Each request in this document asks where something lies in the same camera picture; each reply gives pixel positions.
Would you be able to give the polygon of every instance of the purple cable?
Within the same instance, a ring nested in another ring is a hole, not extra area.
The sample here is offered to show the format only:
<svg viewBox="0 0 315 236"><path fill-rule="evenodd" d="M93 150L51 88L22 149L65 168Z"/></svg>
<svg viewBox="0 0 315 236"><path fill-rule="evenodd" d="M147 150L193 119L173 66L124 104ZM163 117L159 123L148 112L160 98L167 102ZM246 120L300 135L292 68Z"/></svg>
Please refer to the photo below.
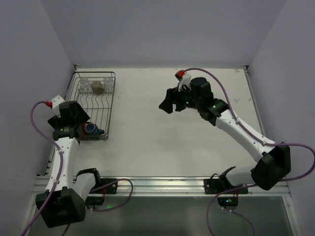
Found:
<svg viewBox="0 0 315 236"><path fill-rule="evenodd" d="M132 184L132 182L130 181L130 179L127 179L127 178L117 179L117 180L115 180L115 181L113 181L113 182L111 182L111 183L108 183L108 184L106 184L106 185L103 185L103 186L101 186L101 187L99 187L99 188L95 188L95 189L91 190L91 193L93 193L93 192L95 192L95 191L97 191L97 190L106 188L106 187L108 187L108 186L111 186L111 185L113 185L113 184L115 184L115 183L117 183L117 182L119 182L119 181L122 181L122 180L128 181L128 182L130 183L130 185L131 185L131 191L130 191L130 193L129 193L127 199L126 199L124 202L122 202L122 203L120 203L119 205L114 206L114 207L112 207L112 208L109 208L109 209L92 209L92 211L104 212L104 211L113 210L113 209L116 209L116 208L121 207L122 205L124 205L126 202L129 201L129 199L131 198L131 195L132 195L132 193L133 193L133 184Z"/></svg>
<svg viewBox="0 0 315 236"><path fill-rule="evenodd" d="M32 126L34 127L34 129L35 129L41 136L43 136L45 139L47 139L49 142L51 142L54 146L56 146L56 148L57 148L58 150L60 150L60 149L61 149L60 146L59 146L53 139L49 138L46 134L44 134L42 131L40 131L39 128L36 126L34 120L33 120L33 113L34 113L34 110L35 110L35 108L36 108L39 104L41 104L41 103L44 103L44 104L45 104L44 101L37 102L37 103L35 103L35 105L34 105L34 106L32 107L32 109L31 109L31 113L30 113L31 124L32 124ZM57 174L57 177L56 177L57 181L59 180L59 177L60 177L60 175L61 175L61 171L62 171L62 169L63 169L63 154L62 154L61 152L59 152L59 155L60 155L60 167L59 167L58 174ZM52 187L52 189L50 190L50 192L49 192L49 194L48 194L46 200L45 200L44 203L43 203L43 205L39 208L39 210L37 211L37 213L35 214L35 216L33 217L33 219L30 221L30 223L29 223L29 224L25 227L25 229L22 231L21 236L24 236L24 235L27 233L27 231L29 230L29 228L32 226L32 224L33 224L33 223L35 222L35 220L38 218L38 216L40 215L40 213L43 211L43 209L44 209L44 207L47 205L47 203L48 203L48 201L49 201L49 199L50 199L52 193L54 192L56 186L57 186L57 183L54 183L54 184L53 184L53 187Z"/></svg>
<svg viewBox="0 0 315 236"><path fill-rule="evenodd" d="M209 229L210 233L211 233L213 236L215 236L215 233L213 232L213 230L212 230L212 228L211 228L211 225L210 225L210 221L209 221L209 211L210 211L210 207L211 207L212 203L215 201L215 199L217 199L217 197L220 196L220 195L222 195L222 194L227 194L227 193L235 192L235 191L237 191L237 190L246 189L246 188L251 188L251 187L255 187L255 186L257 186L257 184L252 184L252 185L247 185L247 186L241 186L241 187L233 188L233 189L230 189L230 190L226 190L226 191L224 191L224 192L218 193L217 195L215 195L215 196L211 199L211 201L209 202L208 207L207 207L206 219L207 219L207 226L208 226L208 229ZM241 216L242 218L244 218L244 219L251 225L251 227L252 227L252 234L253 234L254 236L256 236L256 230L255 230L255 228L254 228L254 225L253 225L253 223L252 223L246 216L244 216L244 215L242 215L241 213L238 213L238 212L236 212L236 211L232 211L232 213L234 213L234 214L236 214L236 215L239 215L239 216Z"/></svg>
<svg viewBox="0 0 315 236"><path fill-rule="evenodd" d="M189 69L186 69L184 70L184 72L187 72L187 71L190 71L190 70L199 70L199 71L202 71L202 72L205 72L206 74L210 75L218 84L219 86L221 87L223 93L224 93L224 96L226 98L226 102L228 104L228 107L229 107L229 110L233 116L233 118L235 120L237 120L237 117L232 109L232 106L231 106L231 102L227 96L227 92L223 86L223 84L220 82L220 80L218 80L218 78L216 76L214 76L212 73L210 73L209 71L207 70L204 70L204 69L201 69L201 68L189 68ZM241 122L237 122L237 124L239 124L241 126L241 128L246 132L248 133L253 139L255 139L256 141L260 142L260 143L263 143L262 140L260 140L258 137L256 137L252 132L250 132ZM286 179L282 179L281 181L292 181L292 180L297 180L297 179L301 179L301 178L304 178L305 176L308 176L314 169L315 169L315 150L308 146L308 145L305 145L305 144L299 144L299 143L284 143L284 144L281 144L281 143L276 143L276 144L271 144L271 143L266 143L265 145L267 146L272 146L272 147L276 147L276 146L296 146L296 147L303 147L303 148L307 148L308 150L310 150L313 155L314 155L314 161L313 161L313 164L311 166L311 168L306 171L304 174L302 175L299 175L299 176L296 176L296 177L292 177L292 178L286 178ZM234 188L234 189L231 189L231 190L227 190L227 191L224 191L224 192L221 192L221 193L218 193L215 197L212 198L212 200L209 202L208 204L208 207L207 207L207 225L208 225L208 229L210 231L210 233L214 236L214 233L211 229L211 226L210 226L210 223L209 223L209 210L210 210L210 206L211 204L214 202L214 200L221 194L225 194L225 193L229 193L229 192L234 192L235 190L239 190L239 189L245 189L245 188L250 188L250 187L254 187L256 186L256 184L253 184L253 185L249 185L249 186L243 186L243 187L238 187L238 188ZM235 211L232 211L234 214L237 214L241 217L243 217L245 220L247 220L249 222L249 224L251 225L252 229L253 229L253 235L256 235L256 231L253 227L253 224L252 222L247 218L245 217L244 215L238 213L238 212L235 212Z"/></svg>

